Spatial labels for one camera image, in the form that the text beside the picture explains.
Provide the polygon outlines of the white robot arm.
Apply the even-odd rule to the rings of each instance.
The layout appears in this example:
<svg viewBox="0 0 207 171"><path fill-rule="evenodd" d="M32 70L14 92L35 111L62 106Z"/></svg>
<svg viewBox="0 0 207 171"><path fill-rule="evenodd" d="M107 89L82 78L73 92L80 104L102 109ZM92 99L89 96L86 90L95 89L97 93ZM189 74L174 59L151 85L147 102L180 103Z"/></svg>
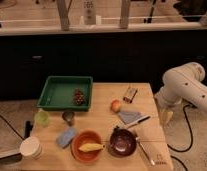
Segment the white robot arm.
<svg viewBox="0 0 207 171"><path fill-rule="evenodd" d="M163 86L154 95L161 125L166 125L173 116L172 107L187 100L207 113L207 86L204 67L197 62L167 70L162 77Z"/></svg>

